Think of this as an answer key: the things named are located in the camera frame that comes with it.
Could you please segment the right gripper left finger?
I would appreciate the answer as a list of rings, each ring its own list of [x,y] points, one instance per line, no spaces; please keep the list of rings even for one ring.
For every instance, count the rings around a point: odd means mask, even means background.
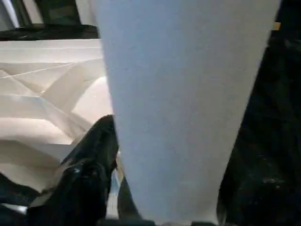
[[[113,115],[100,118],[29,206],[28,226],[95,226],[106,217],[119,150]]]

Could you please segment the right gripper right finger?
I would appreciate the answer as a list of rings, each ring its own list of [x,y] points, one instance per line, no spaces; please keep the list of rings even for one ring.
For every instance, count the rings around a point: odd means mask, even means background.
[[[301,124],[246,115],[224,174],[217,204],[221,226],[301,223]]]

